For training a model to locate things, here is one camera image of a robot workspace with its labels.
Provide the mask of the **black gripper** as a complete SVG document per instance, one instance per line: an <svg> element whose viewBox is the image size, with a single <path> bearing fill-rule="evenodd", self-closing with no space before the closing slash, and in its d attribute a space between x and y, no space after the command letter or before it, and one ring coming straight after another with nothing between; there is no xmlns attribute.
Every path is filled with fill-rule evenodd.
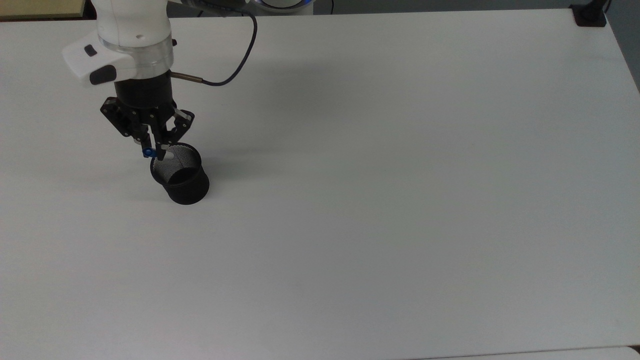
<svg viewBox="0 0 640 360"><path fill-rule="evenodd" d="M194 114L176 109L172 78L162 74L148 79L128 79L114 83L116 97L109 96L100 107L105 118L123 136L130 137L143 152L153 144L140 110L154 110L156 159L163 161L171 146L177 145L191 128Z"/></svg>

